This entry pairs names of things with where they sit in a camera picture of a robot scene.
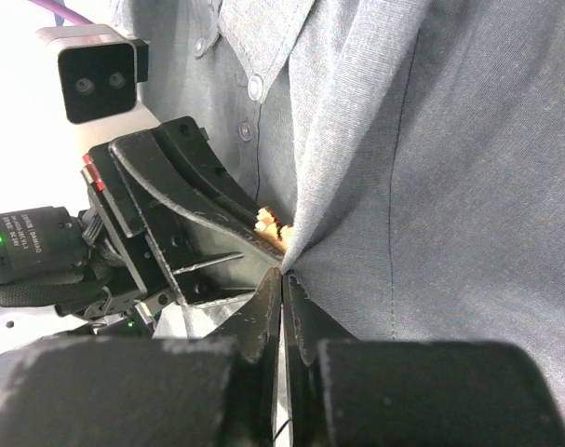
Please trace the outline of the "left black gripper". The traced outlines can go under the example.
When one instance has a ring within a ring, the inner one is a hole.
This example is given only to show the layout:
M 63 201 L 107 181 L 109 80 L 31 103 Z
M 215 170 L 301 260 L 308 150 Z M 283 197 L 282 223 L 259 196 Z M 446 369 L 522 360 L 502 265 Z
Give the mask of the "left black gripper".
M 91 148 L 83 173 L 94 256 L 108 282 L 87 319 L 162 296 L 181 305 L 254 292 L 282 253 L 254 230 L 258 206 L 189 116 Z

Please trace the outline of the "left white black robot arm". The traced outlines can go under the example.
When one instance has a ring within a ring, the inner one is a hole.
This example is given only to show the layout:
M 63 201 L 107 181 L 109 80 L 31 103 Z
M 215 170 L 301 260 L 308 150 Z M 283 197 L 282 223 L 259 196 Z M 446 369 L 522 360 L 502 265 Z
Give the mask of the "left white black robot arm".
M 90 201 L 0 214 L 0 307 L 53 307 L 94 322 L 135 305 L 226 302 L 283 252 L 203 129 L 182 117 L 92 147 Z

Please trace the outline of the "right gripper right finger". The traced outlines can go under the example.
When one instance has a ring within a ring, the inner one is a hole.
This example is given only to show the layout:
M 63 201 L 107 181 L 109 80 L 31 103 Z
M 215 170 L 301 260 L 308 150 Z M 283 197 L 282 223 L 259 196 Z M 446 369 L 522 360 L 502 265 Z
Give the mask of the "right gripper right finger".
M 295 446 L 565 446 L 539 368 L 498 342 L 361 341 L 282 280 Z

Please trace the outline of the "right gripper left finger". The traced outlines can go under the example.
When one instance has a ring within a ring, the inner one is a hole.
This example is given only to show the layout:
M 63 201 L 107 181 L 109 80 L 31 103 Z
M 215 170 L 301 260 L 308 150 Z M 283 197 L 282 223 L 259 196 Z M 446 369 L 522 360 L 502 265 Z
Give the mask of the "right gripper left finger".
M 269 446 L 281 275 L 201 339 L 64 336 L 0 391 L 0 446 Z

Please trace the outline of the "orange brooch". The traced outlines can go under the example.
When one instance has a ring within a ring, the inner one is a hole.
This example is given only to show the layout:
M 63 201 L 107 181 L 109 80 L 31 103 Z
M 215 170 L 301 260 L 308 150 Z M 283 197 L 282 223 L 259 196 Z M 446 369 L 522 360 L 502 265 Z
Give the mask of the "orange brooch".
M 258 210 L 254 231 L 283 253 L 289 249 L 294 235 L 292 225 L 282 224 L 270 208 Z

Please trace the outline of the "grey button shirt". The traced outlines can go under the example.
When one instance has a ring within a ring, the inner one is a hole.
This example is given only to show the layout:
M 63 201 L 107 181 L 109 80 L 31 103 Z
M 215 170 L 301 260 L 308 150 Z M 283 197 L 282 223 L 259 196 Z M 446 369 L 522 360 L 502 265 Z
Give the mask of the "grey button shirt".
M 113 1 L 146 105 L 352 331 L 565 350 L 565 1 Z

